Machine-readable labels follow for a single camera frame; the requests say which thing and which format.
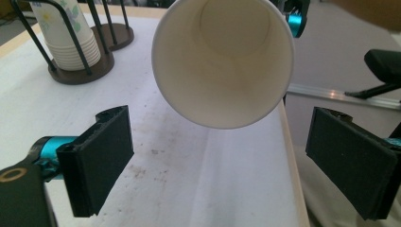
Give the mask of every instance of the stack of paper cups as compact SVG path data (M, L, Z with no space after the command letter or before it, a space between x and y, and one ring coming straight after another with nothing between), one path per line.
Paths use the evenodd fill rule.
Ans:
M83 17L77 0L55 0L55 2L60 4L68 15L89 66L96 64L100 60L99 48L95 35ZM60 12L45 3L32 2L30 5L44 34L45 43L59 68L68 71L84 69Z

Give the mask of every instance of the white table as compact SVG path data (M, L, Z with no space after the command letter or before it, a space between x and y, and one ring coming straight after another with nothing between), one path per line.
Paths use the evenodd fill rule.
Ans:
M60 226L308 226L283 104L238 130L187 121L152 75L159 19L129 21L134 42L113 53L111 73L88 84L53 80L31 40L0 48L8 51L0 57L0 168L43 136L80 135L95 114L129 105L135 154L98 216L74 218L63 181L46 184Z

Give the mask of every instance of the tabletop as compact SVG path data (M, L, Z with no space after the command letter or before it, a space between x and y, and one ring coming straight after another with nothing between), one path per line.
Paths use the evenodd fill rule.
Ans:
M110 9L123 23L120 8ZM128 105L135 154L98 216L74 218L63 181L46 184L60 226L309 226L282 102L248 127L214 130L163 99L150 49L165 12L127 7L133 43L113 53L108 75L87 84L53 80L26 32L2 45L0 167L21 161L43 136L79 135L97 113Z

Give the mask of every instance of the white paper cup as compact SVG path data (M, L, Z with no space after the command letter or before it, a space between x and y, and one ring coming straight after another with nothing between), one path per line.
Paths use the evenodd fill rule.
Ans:
M84 42L90 38L92 30L89 28L77 0L54 1L59 3L67 13L79 42ZM44 38L49 44L55 46L70 46L74 44L60 12L55 7L39 2L32 2L30 5L44 34Z
M250 125L287 91L294 44L268 0L179 0L157 27L153 73L166 101L211 128Z

